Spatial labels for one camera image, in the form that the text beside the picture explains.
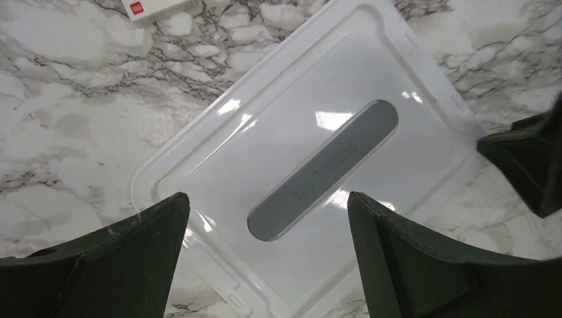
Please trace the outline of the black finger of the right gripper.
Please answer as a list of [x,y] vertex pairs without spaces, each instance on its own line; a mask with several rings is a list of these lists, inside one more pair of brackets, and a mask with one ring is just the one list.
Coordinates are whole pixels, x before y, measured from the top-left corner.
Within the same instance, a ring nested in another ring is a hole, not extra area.
[[544,219],[561,209],[561,95],[550,110],[480,138],[476,148],[532,213]]

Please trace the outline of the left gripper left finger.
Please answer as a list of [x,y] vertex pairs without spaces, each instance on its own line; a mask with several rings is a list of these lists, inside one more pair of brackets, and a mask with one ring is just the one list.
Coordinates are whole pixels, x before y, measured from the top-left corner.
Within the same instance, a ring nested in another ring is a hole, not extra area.
[[1,259],[2,317],[163,317],[190,200],[175,193],[122,221]]

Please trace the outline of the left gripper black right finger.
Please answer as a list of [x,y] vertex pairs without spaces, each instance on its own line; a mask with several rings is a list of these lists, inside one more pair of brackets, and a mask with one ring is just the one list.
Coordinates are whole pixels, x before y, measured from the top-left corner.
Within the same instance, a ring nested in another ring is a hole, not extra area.
[[560,317],[561,259],[442,235],[352,192],[348,216],[371,317]]

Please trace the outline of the white bin lid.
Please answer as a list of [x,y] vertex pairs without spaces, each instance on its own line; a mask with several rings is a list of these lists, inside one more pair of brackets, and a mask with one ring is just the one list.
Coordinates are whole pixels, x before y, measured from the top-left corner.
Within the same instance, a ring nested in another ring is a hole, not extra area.
[[473,112],[389,1],[330,1],[136,172],[176,192],[184,260],[242,317],[322,317],[360,282],[363,192],[427,219],[480,170]]

